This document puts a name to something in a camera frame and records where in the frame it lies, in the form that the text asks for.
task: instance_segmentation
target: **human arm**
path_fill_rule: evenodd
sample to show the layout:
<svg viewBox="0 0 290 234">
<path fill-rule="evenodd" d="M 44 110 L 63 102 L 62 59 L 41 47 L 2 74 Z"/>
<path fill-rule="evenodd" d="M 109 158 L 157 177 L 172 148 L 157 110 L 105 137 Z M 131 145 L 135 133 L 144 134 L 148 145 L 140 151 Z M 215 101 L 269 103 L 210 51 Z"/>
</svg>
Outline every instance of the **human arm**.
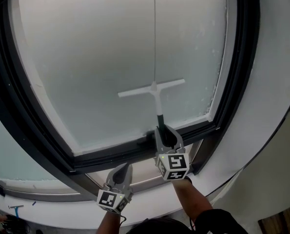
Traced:
<svg viewBox="0 0 290 234">
<path fill-rule="evenodd" d="M 185 213 L 194 222 L 204 211 L 213 209 L 210 202 L 187 179 L 172 181 Z"/>
<path fill-rule="evenodd" d="M 120 229 L 120 215 L 106 212 L 96 234 L 118 234 Z"/>
</svg>

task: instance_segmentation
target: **person's left arm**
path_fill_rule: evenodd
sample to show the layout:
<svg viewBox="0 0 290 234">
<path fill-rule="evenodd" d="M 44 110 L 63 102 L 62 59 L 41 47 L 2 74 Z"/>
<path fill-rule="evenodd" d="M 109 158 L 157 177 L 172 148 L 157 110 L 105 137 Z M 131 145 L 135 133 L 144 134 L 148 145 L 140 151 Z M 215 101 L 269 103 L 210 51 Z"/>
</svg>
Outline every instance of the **person's left arm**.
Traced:
<svg viewBox="0 0 290 234">
<path fill-rule="evenodd" d="M 96 234 L 118 234 L 120 229 L 120 215 L 107 212 L 97 229 Z"/>
</svg>

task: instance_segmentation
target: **window frame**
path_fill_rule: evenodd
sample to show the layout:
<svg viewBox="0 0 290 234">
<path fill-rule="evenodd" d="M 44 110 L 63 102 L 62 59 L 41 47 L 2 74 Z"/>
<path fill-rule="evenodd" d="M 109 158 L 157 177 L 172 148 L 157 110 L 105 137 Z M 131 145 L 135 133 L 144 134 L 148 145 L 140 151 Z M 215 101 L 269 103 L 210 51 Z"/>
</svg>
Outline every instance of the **window frame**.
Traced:
<svg viewBox="0 0 290 234">
<path fill-rule="evenodd" d="M 87 199 L 95 200 L 100 186 L 85 173 L 153 158 L 154 132 L 150 131 L 143 138 L 115 147 L 74 157 L 31 89 L 14 43 L 8 6 L 7 0 L 0 0 L 0 121 L 44 169 Z M 213 121 L 177 130 L 185 146 L 206 140 L 192 161 L 195 174 L 215 151 L 244 94 L 255 57 L 259 20 L 259 0 L 237 0 L 232 60 Z"/>
</svg>

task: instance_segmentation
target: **black shirt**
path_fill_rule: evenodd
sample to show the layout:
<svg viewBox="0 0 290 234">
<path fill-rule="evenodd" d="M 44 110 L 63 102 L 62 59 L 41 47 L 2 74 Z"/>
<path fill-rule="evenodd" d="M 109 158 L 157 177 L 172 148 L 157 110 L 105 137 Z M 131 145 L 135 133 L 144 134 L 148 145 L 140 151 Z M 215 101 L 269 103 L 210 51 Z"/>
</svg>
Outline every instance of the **black shirt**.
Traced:
<svg viewBox="0 0 290 234">
<path fill-rule="evenodd" d="M 201 213 L 194 225 L 198 234 L 248 234 L 230 213 L 219 209 Z M 190 232 L 191 230 L 183 223 L 163 217 L 146 219 L 133 227 L 128 234 L 184 234 Z"/>
</svg>

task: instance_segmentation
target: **marker cube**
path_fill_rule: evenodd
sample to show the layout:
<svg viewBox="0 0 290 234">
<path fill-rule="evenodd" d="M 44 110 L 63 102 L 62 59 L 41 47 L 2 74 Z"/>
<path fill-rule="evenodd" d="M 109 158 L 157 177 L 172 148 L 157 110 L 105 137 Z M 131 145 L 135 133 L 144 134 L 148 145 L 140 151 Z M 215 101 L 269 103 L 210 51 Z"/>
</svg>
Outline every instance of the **marker cube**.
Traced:
<svg viewBox="0 0 290 234">
<path fill-rule="evenodd" d="M 120 214 L 129 201 L 124 194 L 99 190 L 97 205 L 103 210 Z"/>
<path fill-rule="evenodd" d="M 183 179 L 189 171 L 188 154 L 160 154 L 157 167 L 164 180 Z"/>
</svg>

